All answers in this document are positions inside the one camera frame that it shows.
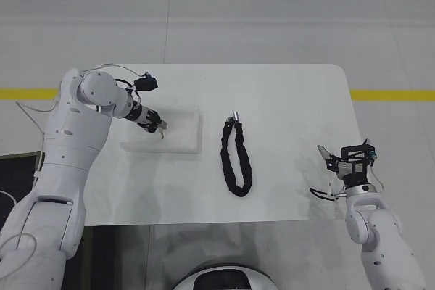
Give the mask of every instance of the white foam block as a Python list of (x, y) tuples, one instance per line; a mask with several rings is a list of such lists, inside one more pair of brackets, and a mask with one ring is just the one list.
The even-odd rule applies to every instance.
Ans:
[(148, 153), (198, 153), (199, 110), (180, 108), (155, 108), (168, 124), (161, 139), (159, 132), (155, 136), (144, 132), (135, 123), (127, 123), (125, 135), (120, 147), (128, 152)]

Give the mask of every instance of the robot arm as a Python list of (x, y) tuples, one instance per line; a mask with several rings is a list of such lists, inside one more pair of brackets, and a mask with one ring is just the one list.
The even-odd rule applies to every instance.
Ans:
[[(147, 73), (135, 84), (147, 90), (157, 87)], [(0, 289), (61, 287), (65, 261), (75, 255), (82, 237), (88, 171), (107, 140), (113, 117), (138, 123), (150, 133), (167, 128), (158, 113), (135, 101), (131, 92), (105, 72), (73, 69), (63, 77), (59, 103), (46, 124), (46, 156), (38, 181), (10, 212), (0, 233)], [(97, 106), (99, 112), (87, 105)]]
[[(327, 168), (345, 185), (345, 191), (334, 195), (333, 200), (347, 198), (348, 233), (356, 244), (362, 245), (362, 265), (373, 290), (425, 290), (426, 282), (414, 252), (402, 238), (399, 217), (368, 182), (367, 168), (377, 158), (375, 148), (368, 142), (366, 139), (363, 145), (342, 148), (341, 158), (318, 146)], [(376, 208), (369, 210), (364, 206)]]

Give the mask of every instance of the white table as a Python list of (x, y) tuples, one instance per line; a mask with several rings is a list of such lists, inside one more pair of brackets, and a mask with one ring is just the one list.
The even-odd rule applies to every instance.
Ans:
[[(345, 74), (335, 65), (126, 65), (148, 71), (159, 88), (143, 93), (156, 109), (196, 107), (200, 153), (131, 153), (120, 148), (125, 120), (113, 120), (107, 145), (89, 174), (86, 225), (226, 223), (344, 217), (343, 202), (324, 202), (333, 176), (316, 145), (339, 154), (359, 144)], [(104, 71), (133, 80), (126, 70)], [(244, 198), (230, 193), (220, 164), (225, 119), (238, 111), (253, 169)], [(241, 176), (233, 135), (229, 152)], [(341, 184), (334, 181), (334, 188)]]

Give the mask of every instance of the cable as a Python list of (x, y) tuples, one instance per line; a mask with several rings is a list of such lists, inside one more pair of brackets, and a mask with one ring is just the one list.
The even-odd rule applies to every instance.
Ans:
[[(29, 115), (29, 113), (26, 112), (26, 110), (24, 108), (28, 108), (28, 109), (33, 110), (35, 112), (48, 113), (48, 112), (53, 111), (57, 107), (58, 103), (59, 103), (58, 96), (53, 99), (53, 105), (51, 106), (50, 109), (37, 109), (37, 108), (31, 107), (31, 106), (28, 106), (26, 104), (23, 104), (19, 101), (16, 101), (16, 105), (26, 114), (26, 116), (28, 116), (28, 118), (32, 121), (32, 123), (34, 123), (34, 125), (37, 126), (38, 130), (41, 132), (41, 135), (42, 135), (42, 145), (41, 145), (41, 152), (38, 156), (37, 170), (40, 170), (42, 168), (42, 162), (44, 160), (44, 142), (45, 142), (44, 130), (42, 130), (41, 126), (38, 125), (38, 123)], [(38, 180), (38, 178), (34, 177), (32, 187), (34, 187), (36, 185), (37, 180)]]
[(17, 103), (17, 104), (19, 103), (20, 106), (22, 106), (22, 107), (24, 107), (24, 108), (28, 108), (28, 109), (30, 109), (30, 110), (33, 110), (33, 111), (35, 111), (35, 112), (40, 112), (40, 113), (50, 113), (51, 111), (53, 111), (53, 110), (55, 109), (55, 107), (57, 107), (57, 104), (58, 104), (57, 101), (54, 101), (54, 103), (53, 103), (53, 105), (51, 106), (50, 109), (37, 109), (37, 108), (31, 107), (31, 106), (28, 106), (28, 105), (26, 105), (26, 104), (23, 104), (23, 103), (21, 103), (20, 101), (17, 101), (16, 103)]
[(4, 280), (5, 278), (8, 278), (8, 277), (10, 277), (11, 275), (13, 275), (14, 273), (16, 273), (19, 269), (21, 269), (22, 267), (24, 267), (24, 265), (26, 265), (29, 261), (30, 261), (30, 259), (33, 257), (33, 255), (34, 255), (34, 253), (36, 253), (36, 250), (37, 250), (37, 239), (35, 238), (35, 236), (33, 236), (33, 235), (31, 235), (30, 233), (17, 233), (17, 234), (15, 234), (15, 235), (13, 235), (13, 236), (10, 236), (1, 246), (0, 246), (0, 251), (1, 251), (1, 249), (3, 249), (3, 247), (9, 242), (9, 241), (11, 241), (12, 239), (14, 239), (14, 238), (17, 238), (17, 237), (21, 237), (21, 236), (28, 236), (28, 237), (30, 237), (32, 240), (33, 240), (33, 242), (34, 242), (34, 247), (33, 247), (33, 250), (32, 250), (32, 252), (30, 253), (30, 255), (29, 255), (29, 257), (24, 261), (24, 263), (23, 264), (21, 264), (19, 267), (16, 267), (16, 269), (14, 269), (13, 271), (11, 271), (10, 273), (8, 273), (8, 274), (6, 274), (6, 275), (4, 275), (4, 276), (2, 276), (2, 277), (0, 277), (0, 281), (2, 281), (2, 280)]
[[(5, 192), (5, 191), (1, 191), (1, 190), (0, 190), (0, 194), (5, 194), (6, 196), (8, 196), (8, 197), (13, 201), (13, 204), (14, 204), (13, 207), (16, 206), (17, 201), (16, 201), (16, 199), (15, 199), (11, 194), (9, 194), (9, 193), (7, 193), (7, 192)], [(15, 273), (15, 272), (18, 271), (20, 268), (24, 267), (24, 265), (25, 265), (27, 262), (29, 262), (29, 260), (32, 258), (32, 256), (34, 255), (34, 253), (35, 253), (36, 250), (37, 250), (37, 239), (35, 238), (35, 236), (31, 235), (30, 233), (18, 233), (18, 234), (16, 234), (16, 235), (13, 235), (13, 236), (9, 237), (9, 238), (8, 238), (8, 239), (7, 239), (7, 240), (6, 240), (6, 241), (5, 241), (5, 242), (0, 246), (0, 251), (1, 251), (1, 249), (4, 247), (5, 244), (7, 244), (9, 241), (11, 241), (11, 240), (14, 239), (14, 238), (17, 238), (18, 236), (29, 236), (29, 237), (31, 237), (32, 240), (34, 241), (34, 249), (33, 249), (32, 253), (30, 254), (29, 258), (27, 258), (26, 261), (24, 261), (24, 263), (23, 263), (21, 266), (19, 266), (19, 267), (16, 268), (15, 270), (13, 270), (11, 273), (8, 273), (8, 274), (6, 274), (5, 276), (1, 277), (1, 278), (0, 278), (0, 281), (3, 280), (3, 279), (5, 279), (6, 277), (10, 276), (11, 274)]]
[(317, 198), (319, 198), (319, 199), (324, 199), (324, 200), (328, 200), (328, 201), (330, 201), (330, 202), (335, 202), (336, 200), (339, 199), (338, 197), (334, 197), (334, 196), (330, 197), (329, 195), (327, 195), (326, 192), (319, 191), (319, 190), (316, 190), (316, 189), (313, 189), (313, 188), (310, 188), (310, 192), (311, 192), (314, 196), (316, 196)]
[(82, 72), (83, 72), (83, 73), (85, 73), (85, 72), (90, 72), (90, 71), (92, 71), (92, 70), (99, 70), (99, 69), (101, 69), (101, 68), (105, 68), (105, 67), (121, 67), (121, 68), (123, 68), (123, 69), (125, 69), (125, 70), (130, 71), (130, 72), (133, 73), (134, 75), (137, 75), (137, 76), (140, 77), (140, 78), (143, 77), (142, 75), (139, 75), (137, 72), (134, 72), (134, 71), (131, 70), (130, 68), (123, 67), (122, 65), (116, 65), (115, 63), (102, 64), (102, 65), (100, 65), (100, 67), (89, 68), (88, 70), (83, 70)]
[[(29, 113), (26, 112), (26, 110), (22, 107), (21, 103), (19, 103), (18, 101), (16, 102), (16, 105), (26, 114), (26, 116), (28, 116), (28, 118), (32, 121), (32, 123), (34, 123), (34, 125), (36, 125), (36, 127), (38, 128), (38, 130), (41, 132), (42, 135), (42, 145), (41, 145), (41, 153), (38, 156), (38, 168), (37, 170), (41, 169), (42, 166), (42, 159), (43, 159), (43, 155), (44, 155), (44, 142), (45, 142), (45, 135), (44, 135), (44, 131), (42, 130), (41, 126), (38, 125), (38, 123), (29, 115)], [(34, 181), (32, 184), (32, 187), (34, 187), (37, 183), (37, 177), (34, 177)]]
[(376, 174), (374, 173), (374, 169), (372, 169), (372, 166), (370, 167), (370, 172), (372, 173), (372, 176), (377, 180), (377, 182), (380, 183), (380, 185), (381, 185), (381, 187), (382, 187), (382, 189), (380, 190), (380, 194), (383, 194), (383, 193), (384, 193), (385, 186), (384, 186), (384, 184), (380, 181), (380, 179), (377, 178)]
[(8, 196), (13, 201), (13, 204), (14, 204), (13, 207), (16, 206), (17, 201), (11, 194), (9, 194), (8, 192), (5, 192), (5, 191), (1, 191), (1, 190), (0, 190), (0, 194), (4, 194), (4, 195)]

